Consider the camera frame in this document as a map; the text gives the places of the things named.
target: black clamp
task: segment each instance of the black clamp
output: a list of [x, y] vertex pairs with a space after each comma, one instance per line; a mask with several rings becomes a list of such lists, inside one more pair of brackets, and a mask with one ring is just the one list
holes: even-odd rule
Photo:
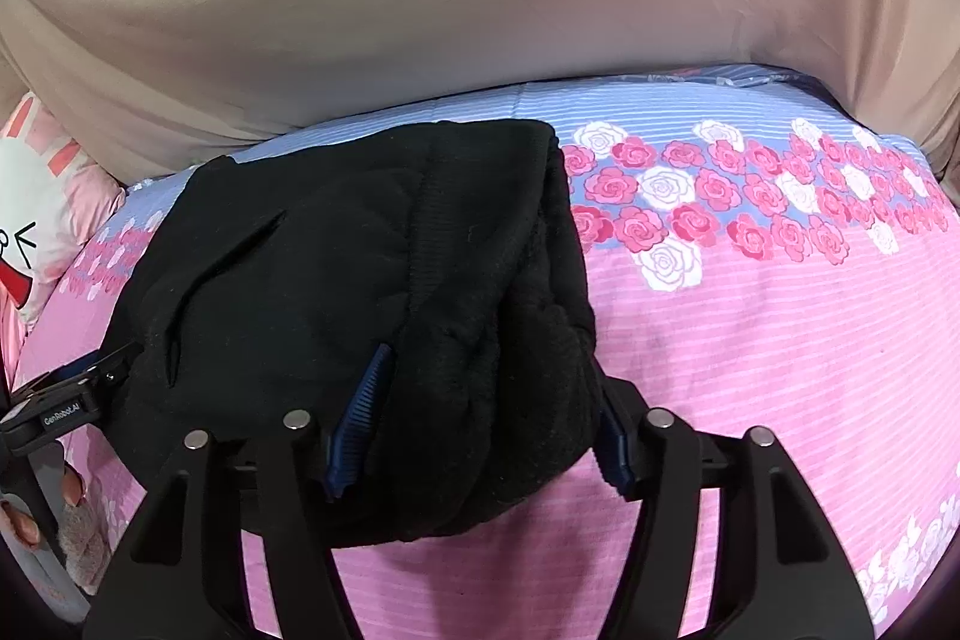
[[599, 640], [675, 640], [692, 576], [700, 493], [721, 489], [707, 625], [695, 640], [872, 640], [856, 576], [773, 432], [695, 432], [608, 379], [594, 453], [607, 482], [642, 500], [637, 530]]
[[40, 534], [63, 562], [58, 523], [40, 490], [30, 463], [35, 453], [74, 429], [101, 417], [104, 394], [126, 379], [138, 345], [127, 345], [102, 359], [94, 352], [40, 375], [18, 389], [0, 419], [0, 487], [30, 509]]

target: pillow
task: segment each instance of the pillow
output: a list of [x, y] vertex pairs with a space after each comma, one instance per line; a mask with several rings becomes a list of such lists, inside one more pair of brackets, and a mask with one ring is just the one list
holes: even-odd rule
[[27, 327], [20, 320], [6, 289], [0, 287], [0, 354], [3, 359], [4, 377], [7, 379], [7, 389], [13, 388], [16, 367], [20, 362], [20, 351], [26, 339]]
[[28, 329], [124, 198], [28, 92], [0, 132], [0, 286]]

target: pink rose pattern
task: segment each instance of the pink rose pattern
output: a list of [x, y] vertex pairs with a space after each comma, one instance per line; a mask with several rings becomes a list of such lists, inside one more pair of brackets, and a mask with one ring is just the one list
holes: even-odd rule
[[67, 269], [58, 290], [74, 296], [90, 297], [91, 293], [99, 295], [101, 292], [116, 295], [130, 279], [133, 266], [146, 252], [159, 224], [160, 220], [151, 218], [143, 227], [128, 223], [112, 234], [102, 231], [90, 239]]
[[587, 199], [598, 204], [630, 204], [637, 193], [637, 178], [616, 167], [606, 167], [584, 182]]
[[664, 228], [661, 217], [652, 210], [638, 207], [624, 207], [620, 217], [613, 221], [616, 239], [626, 245], [631, 253], [649, 250], [667, 238], [669, 231]]
[[[851, 231], [886, 223], [903, 244], [907, 237], [945, 233], [953, 223], [949, 199], [910, 155], [842, 143], [826, 133], [817, 146], [791, 133], [784, 149], [754, 139], [735, 148], [727, 139], [653, 145], [630, 136], [613, 145], [606, 166], [578, 145], [565, 145], [563, 156], [573, 201], [587, 202], [573, 207], [584, 252], [620, 244], [642, 253], [672, 234], [702, 248], [727, 244], [755, 261], [820, 259], [842, 266], [851, 254]], [[847, 165], [869, 176], [875, 193], [868, 199], [851, 193]], [[695, 201], [651, 209], [637, 178], [664, 166], [692, 178]], [[923, 181], [928, 196], [918, 196], [904, 170]], [[779, 186], [781, 175], [813, 185], [819, 213], [796, 210]]]

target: white rose pattern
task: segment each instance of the white rose pattern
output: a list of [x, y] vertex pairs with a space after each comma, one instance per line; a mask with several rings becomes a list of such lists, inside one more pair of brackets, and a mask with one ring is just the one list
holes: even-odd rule
[[910, 183], [910, 187], [917, 196], [920, 196], [922, 199], [930, 196], [926, 190], [925, 183], [923, 183], [923, 177], [918, 177], [918, 175], [914, 175], [909, 169], [904, 169], [904, 180]]
[[726, 140], [737, 152], [743, 152], [747, 148], [740, 129], [734, 128], [732, 125], [723, 124], [723, 122], [720, 121], [711, 121], [710, 119], [700, 121], [693, 126], [693, 133], [708, 145], [712, 145], [714, 142], [720, 142], [720, 140]]
[[814, 149], [818, 148], [820, 138], [824, 135], [824, 132], [821, 131], [816, 124], [813, 124], [813, 122], [806, 118], [795, 118], [790, 126], [793, 128], [793, 132], [804, 140], [805, 143], [808, 143]]
[[817, 205], [817, 189], [812, 183], [803, 185], [803, 183], [794, 175], [791, 175], [790, 172], [782, 172], [780, 175], [776, 175], [775, 182], [776, 186], [784, 192], [784, 196], [789, 199], [790, 203], [802, 213], [806, 213], [807, 215], [819, 213], [820, 207]]
[[861, 172], [861, 170], [858, 170], [857, 167], [847, 164], [843, 166], [843, 169], [840, 170], [840, 173], [847, 181], [847, 186], [861, 201], [870, 199], [870, 197], [877, 192], [877, 189], [874, 188], [874, 184], [872, 184], [870, 181], [870, 175], [867, 175], [867, 172]]
[[578, 128], [573, 134], [573, 140], [581, 148], [592, 150], [599, 161], [609, 158], [613, 145], [619, 145], [629, 136], [630, 134], [618, 125], [605, 121], [593, 121], [583, 128]]
[[653, 167], [637, 175], [640, 195], [655, 210], [672, 210], [697, 200], [693, 177], [674, 167]]
[[673, 292], [681, 287], [699, 286], [703, 280], [700, 247], [692, 242], [671, 236], [632, 256], [652, 290]]
[[[819, 148], [824, 131], [813, 121], [807, 118], [795, 118], [791, 121], [793, 132], [813, 148]], [[715, 119], [702, 119], [693, 125], [693, 134], [702, 140], [705, 145], [712, 145], [719, 140], [726, 140], [737, 152], [744, 152], [746, 140], [740, 129], [731, 124], [724, 124]], [[613, 148], [624, 142], [630, 131], [607, 121], [592, 121], [578, 128], [573, 133], [576, 145], [592, 150], [596, 159], [602, 160], [611, 157]], [[853, 138], [866, 150], [882, 152], [878, 138], [865, 128], [853, 126]], [[707, 159], [707, 167], [712, 169], [717, 162]], [[670, 212], [677, 207], [696, 202], [697, 191], [694, 175], [696, 170], [675, 169], [675, 167], [659, 164], [649, 170], [641, 172], [637, 177], [637, 203], [643, 201], [650, 208], [662, 212]], [[870, 175], [850, 164], [840, 169], [848, 189], [860, 201], [868, 201], [876, 194]], [[904, 169], [902, 176], [917, 196], [921, 199], [930, 199], [931, 194], [923, 177], [914, 175], [909, 169]], [[797, 212], [805, 215], [814, 215], [821, 212], [817, 197], [817, 186], [814, 183], [803, 184], [791, 170], [784, 170], [775, 178], [776, 186], [786, 196], [790, 205]], [[158, 212], [152, 215], [147, 222], [147, 230], [157, 228], [163, 214]], [[960, 215], [954, 215], [960, 223]], [[899, 252], [899, 242], [896, 239], [895, 229], [887, 223], [875, 220], [874, 225], [866, 230], [867, 236], [875, 244], [880, 253], [885, 256]], [[653, 290], [678, 290], [681, 287], [699, 285], [702, 279], [702, 257], [699, 245], [690, 244], [675, 235], [669, 235], [664, 242], [651, 250], [634, 254], [634, 261]], [[960, 475], [960, 464], [957, 465]], [[895, 569], [903, 572], [898, 576], [898, 582], [912, 582], [919, 569], [923, 569], [923, 562], [911, 568], [911, 554], [909, 552], [895, 552]]]
[[866, 128], [859, 125], [853, 126], [853, 138], [860, 143], [861, 148], [880, 152], [880, 141]]
[[886, 223], [877, 220], [874, 225], [867, 229], [867, 236], [874, 241], [877, 249], [885, 256], [892, 256], [899, 252], [899, 244], [896, 243], [894, 230]]
[[[957, 465], [960, 477], [960, 464]], [[930, 573], [947, 552], [950, 540], [960, 525], [960, 501], [956, 494], [940, 504], [940, 517], [934, 518], [924, 530], [910, 516], [906, 534], [890, 552], [884, 565], [883, 551], [877, 551], [867, 565], [856, 573], [870, 616], [875, 626], [889, 617], [887, 600], [898, 590], [908, 594], [923, 585]]]

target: rose print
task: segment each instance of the rose print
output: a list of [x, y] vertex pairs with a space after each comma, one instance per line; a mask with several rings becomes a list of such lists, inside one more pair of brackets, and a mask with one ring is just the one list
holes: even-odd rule
[[155, 232], [157, 228], [160, 227], [160, 223], [163, 223], [164, 213], [157, 210], [155, 213], [150, 215], [150, 218], [147, 218], [147, 223], [145, 228], [148, 232]]
[[880, 152], [880, 142], [866, 128], [859, 125], [853, 126], [853, 138], [860, 143], [861, 148]]
[[832, 218], [834, 223], [841, 228], [847, 227], [850, 222], [850, 209], [840, 196], [834, 194], [829, 188], [818, 188], [817, 204], [820, 206], [820, 212]]
[[890, 183], [893, 185], [894, 190], [901, 196], [905, 196], [906, 199], [913, 199], [913, 189], [910, 187], [910, 183], [906, 181], [904, 175], [896, 172], [895, 175], [890, 177]]
[[693, 126], [693, 133], [700, 137], [708, 145], [720, 140], [726, 140], [737, 152], [743, 152], [743, 134], [739, 129], [732, 125], [722, 124], [717, 121], [701, 121]]
[[913, 217], [917, 220], [918, 232], [920, 228], [923, 228], [923, 231], [930, 230], [930, 215], [923, 204], [914, 204], [913, 205]]
[[880, 194], [870, 197], [870, 208], [874, 211], [874, 215], [877, 216], [877, 220], [882, 220], [884, 223], [891, 223], [893, 220], [890, 214], [890, 208], [880, 199]]
[[624, 207], [620, 217], [613, 221], [613, 231], [631, 253], [649, 250], [666, 239], [670, 233], [661, 217], [640, 207]]
[[906, 522], [906, 541], [910, 543], [911, 548], [917, 544], [921, 533], [923, 530], [917, 525], [917, 517], [911, 515]]
[[592, 172], [597, 165], [597, 157], [593, 150], [580, 148], [578, 145], [563, 145], [560, 150], [563, 151], [563, 167], [568, 177], [585, 175]]
[[699, 199], [706, 201], [714, 212], [723, 212], [740, 204], [736, 185], [712, 169], [702, 169], [697, 173], [694, 190]]
[[899, 577], [899, 586], [907, 591], [913, 591], [917, 584], [917, 578], [925, 569], [925, 562], [920, 561], [920, 555], [916, 551], [911, 551], [904, 562], [904, 571]]
[[935, 225], [944, 233], [949, 229], [949, 223], [947, 223], [947, 217], [944, 215], [944, 211], [940, 209], [940, 205], [936, 202], [930, 202], [926, 206], [926, 211], [930, 216], [930, 223]]
[[917, 215], [906, 204], [898, 204], [894, 208], [896, 222], [899, 223], [907, 234], [919, 234], [920, 226], [917, 225]]
[[820, 176], [827, 180], [827, 186], [830, 186], [834, 191], [846, 191], [847, 180], [831, 162], [824, 159], [819, 163], [817, 169], [820, 170]]
[[926, 199], [929, 196], [928, 191], [926, 190], [926, 185], [923, 183], [923, 177], [920, 177], [920, 175], [915, 175], [915, 173], [911, 172], [909, 169], [904, 169], [902, 176], [904, 177], [904, 180], [910, 184], [910, 188], [913, 189], [917, 196], [923, 197], [923, 199]]
[[840, 266], [850, 255], [850, 246], [843, 232], [834, 225], [824, 223], [817, 215], [810, 215], [810, 242], [834, 266]]
[[682, 287], [699, 286], [703, 263], [696, 244], [667, 237], [650, 250], [634, 254], [634, 263], [653, 290], [673, 292]]
[[690, 142], [671, 142], [666, 145], [661, 158], [672, 167], [686, 169], [687, 167], [702, 167], [704, 165], [704, 154], [697, 145]]
[[884, 601], [887, 598], [887, 584], [877, 584], [874, 590], [870, 592], [867, 598], [867, 609], [870, 610], [870, 618], [874, 626], [882, 624], [887, 618], [887, 606]]
[[727, 235], [747, 258], [755, 261], [770, 261], [774, 257], [774, 244], [770, 232], [761, 228], [746, 213], [727, 224]]
[[805, 228], [791, 218], [774, 215], [770, 225], [770, 236], [775, 244], [779, 244], [784, 249], [790, 261], [800, 263], [812, 252]]
[[797, 182], [802, 183], [803, 185], [809, 185], [812, 183], [815, 176], [813, 175], [813, 169], [810, 169], [808, 162], [792, 152], [784, 153], [784, 171], [790, 172], [791, 175], [797, 178]]
[[887, 172], [900, 172], [904, 168], [899, 150], [883, 148], [884, 168]]
[[649, 169], [656, 164], [656, 150], [640, 137], [627, 137], [611, 148], [611, 155], [624, 169]]
[[894, 253], [899, 252], [899, 244], [896, 243], [894, 230], [886, 223], [880, 223], [879, 221], [874, 223], [874, 225], [867, 229], [867, 236], [872, 239], [877, 249], [880, 250], [883, 255], [892, 256]]
[[875, 584], [879, 584], [880, 581], [887, 574], [886, 568], [883, 566], [883, 552], [877, 551], [874, 554], [870, 564], [867, 565], [867, 573], [870, 575], [870, 580]]
[[935, 201], [941, 207], [946, 208], [947, 204], [949, 204], [949, 199], [947, 199], [947, 196], [944, 195], [944, 191], [940, 190], [940, 186], [937, 185], [929, 177], [923, 177], [922, 179], [923, 179], [923, 187], [926, 189], [926, 192], [928, 193], [928, 198]]
[[784, 192], [774, 183], [760, 179], [760, 175], [747, 175], [743, 186], [743, 194], [750, 199], [757, 209], [767, 218], [785, 213], [787, 199]]
[[922, 170], [920, 169], [920, 165], [913, 160], [913, 156], [910, 155], [909, 153], [901, 152], [899, 150], [896, 152], [899, 154], [899, 157], [901, 158], [901, 165], [904, 167], [904, 169], [908, 170], [911, 173], [911, 175], [914, 175], [915, 177], [919, 177], [920, 172]]
[[910, 543], [907, 542], [906, 537], [901, 537], [901, 541], [894, 548], [894, 552], [891, 553], [889, 560], [887, 561], [887, 579], [891, 581], [895, 588], [896, 585], [899, 585], [899, 581], [904, 576], [904, 571], [906, 570], [906, 560], [910, 555]]
[[877, 190], [877, 194], [879, 194], [880, 198], [884, 201], [890, 201], [890, 199], [894, 197], [894, 191], [890, 187], [890, 180], [883, 175], [874, 172], [872, 175], [870, 175], [870, 184], [874, 186], [874, 188]]
[[714, 164], [730, 175], [742, 175], [747, 170], [747, 162], [743, 154], [734, 149], [731, 143], [722, 139], [712, 143], [707, 148]]
[[670, 228], [685, 242], [713, 247], [717, 243], [720, 221], [699, 204], [682, 204], [670, 213]]
[[813, 124], [813, 122], [805, 118], [797, 118], [794, 119], [790, 125], [793, 128], [793, 132], [804, 140], [805, 143], [812, 148], [819, 148], [820, 138], [824, 135], [824, 132], [821, 131], [816, 124]]
[[610, 157], [613, 145], [618, 145], [627, 139], [629, 134], [618, 125], [604, 121], [593, 121], [578, 128], [573, 134], [573, 140], [581, 148], [593, 151], [597, 160]]
[[930, 558], [935, 554], [937, 547], [940, 544], [940, 530], [943, 528], [943, 521], [939, 518], [934, 518], [928, 528], [926, 528], [926, 534], [923, 535], [923, 543], [920, 543], [920, 558], [923, 561], [930, 561]]
[[637, 175], [637, 183], [640, 195], [655, 210], [672, 210], [697, 199], [693, 177], [683, 170], [653, 167]]
[[867, 169], [870, 167], [870, 162], [867, 160], [867, 155], [864, 153], [863, 148], [858, 148], [857, 145], [848, 142], [846, 145], [843, 145], [843, 151], [847, 156], [847, 160], [858, 169]]
[[613, 222], [603, 210], [577, 204], [570, 208], [570, 212], [573, 213], [573, 223], [577, 227], [584, 253], [589, 252], [594, 244], [601, 244], [613, 237]]
[[820, 137], [820, 149], [824, 151], [824, 155], [826, 155], [830, 161], [834, 162], [834, 164], [842, 164], [844, 162], [843, 148], [837, 145], [837, 142], [834, 142], [831, 135], [824, 134]]
[[870, 165], [874, 167], [874, 169], [884, 170], [886, 172], [889, 162], [883, 156], [881, 150], [870, 149], [867, 150], [867, 154], [870, 156]]
[[589, 201], [599, 204], [629, 204], [637, 193], [637, 180], [615, 167], [606, 167], [597, 175], [587, 177], [584, 191]]
[[808, 164], [812, 164], [817, 157], [817, 151], [813, 149], [805, 139], [801, 139], [796, 134], [790, 134], [790, 151]]
[[790, 203], [800, 212], [818, 213], [817, 189], [812, 185], [803, 185], [790, 172], [784, 172], [776, 177], [776, 186], [789, 199]]
[[850, 210], [851, 220], [856, 220], [864, 228], [870, 228], [874, 225], [874, 211], [871, 209], [869, 202], [848, 196], [847, 208]]
[[747, 142], [747, 160], [768, 177], [776, 177], [784, 170], [776, 150], [761, 145], [755, 139]]
[[877, 192], [867, 172], [861, 172], [856, 167], [847, 164], [840, 170], [840, 173], [843, 175], [843, 180], [847, 184], [847, 187], [853, 191], [853, 194], [855, 194], [858, 199], [866, 201]]
[[871, 581], [870, 575], [866, 570], [860, 570], [860, 572], [856, 574], [856, 582], [860, 584], [860, 590], [863, 592], [863, 597], [865, 599], [870, 593], [870, 588], [874, 585], [874, 582]]

